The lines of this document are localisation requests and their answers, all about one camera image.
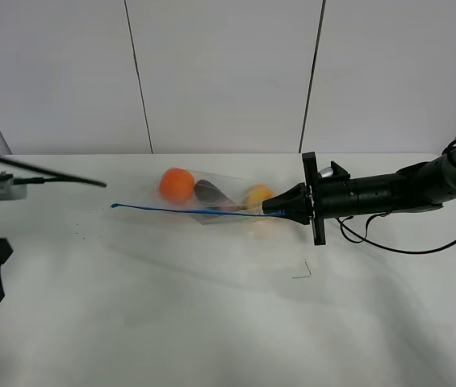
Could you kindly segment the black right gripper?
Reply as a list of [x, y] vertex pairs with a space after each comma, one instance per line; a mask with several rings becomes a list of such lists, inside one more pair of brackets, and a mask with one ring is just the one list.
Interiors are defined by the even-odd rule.
[[296, 223], [309, 223], [309, 214], [304, 213], [307, 203], [312, 213], [312, 230], [315, 245], [325, 245], [325, 219], [340, 218], [358, 213], [355, 184], [347, 170], [335, 161], [332, 177], [320, 178], [316, 154], [302, 154], [305, 181], [288, 191], [262, 202], [264, 212], [280, 212], [279, 216]]

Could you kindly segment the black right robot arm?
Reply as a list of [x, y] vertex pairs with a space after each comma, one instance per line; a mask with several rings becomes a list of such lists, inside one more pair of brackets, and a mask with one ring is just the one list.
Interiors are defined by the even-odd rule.
[[426, 212], [456, 199], [456, 140], [432, 161], [372, 177], [352, 178], [336, 162], [319, 170], [314, 152], [302, 159], [305, 181], [265, 200], [261, 208], [265, 215], [311, 225], [316, 246], [326, 243], [327, 219], [341, 223], [359, 215]]

